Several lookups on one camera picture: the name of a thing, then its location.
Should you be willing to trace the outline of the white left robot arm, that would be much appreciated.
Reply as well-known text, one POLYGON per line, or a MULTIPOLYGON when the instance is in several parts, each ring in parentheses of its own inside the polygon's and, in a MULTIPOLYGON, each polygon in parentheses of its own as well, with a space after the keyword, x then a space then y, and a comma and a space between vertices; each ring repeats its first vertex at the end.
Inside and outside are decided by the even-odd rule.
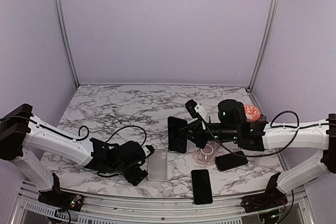
POLYGON ((54 205, 66 202, 66 193, 57 187, 58 178, 40 162, 33 148, 56 154, 95 171, 98 176, 123 176, 138 185, 147 172, 141 169, 154 153, 152 145, 128 141, 108 143, 88 135, 75 136, 49 125, 22 104, 1 118, 1 159, 13 163, 54 205))

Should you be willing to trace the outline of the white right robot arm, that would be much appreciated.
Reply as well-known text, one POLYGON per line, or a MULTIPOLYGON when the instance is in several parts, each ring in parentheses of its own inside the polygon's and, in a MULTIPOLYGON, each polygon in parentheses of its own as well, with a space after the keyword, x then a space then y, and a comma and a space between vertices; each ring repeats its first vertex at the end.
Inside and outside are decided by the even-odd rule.
POLYGON ((295 124, 271 122, 248 122, 244 105, 233 99, 218 104, 218 123, 212 123, 206 110, 194 100, 185 104, 194 118, 184 122, 176 131, 180 140, 190 140, 203 148, 214 140, 223 145, 234 142, 249 151, 275 150, 278 154, 287 148, 315 148, 317 152, 290 170, 274 175, 267 189, 260 195, 260 203, 271 207, 281 194, 287 194, 298 186, 322 175, 335 173, 335 114, 325 120, 295 124))

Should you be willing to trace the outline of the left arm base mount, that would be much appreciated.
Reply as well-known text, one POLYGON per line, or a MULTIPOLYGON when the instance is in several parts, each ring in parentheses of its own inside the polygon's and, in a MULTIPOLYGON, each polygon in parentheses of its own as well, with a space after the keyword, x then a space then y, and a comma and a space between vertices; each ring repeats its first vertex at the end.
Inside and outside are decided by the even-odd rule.
POLYGON ((55 207, 65 207, 66 210, 80 211, 83 203, 83 195, 66 192, 60 189, 59 178, 55 173, 53 186, 49 191, 39 191, 38 201, 55 207))

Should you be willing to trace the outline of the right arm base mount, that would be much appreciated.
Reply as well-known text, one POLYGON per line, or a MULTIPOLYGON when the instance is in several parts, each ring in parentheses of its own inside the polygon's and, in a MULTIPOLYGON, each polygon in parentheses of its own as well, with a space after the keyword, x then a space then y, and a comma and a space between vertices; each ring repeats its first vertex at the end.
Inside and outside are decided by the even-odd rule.
POLYGON ((276 173, 271 176, 263 193, 241 198, 240 205, 244 208, 245 213, 266 210, 288 203, 286 193, 282 193, 277 189, 277 179, 279 175, 280 173, 276 173))

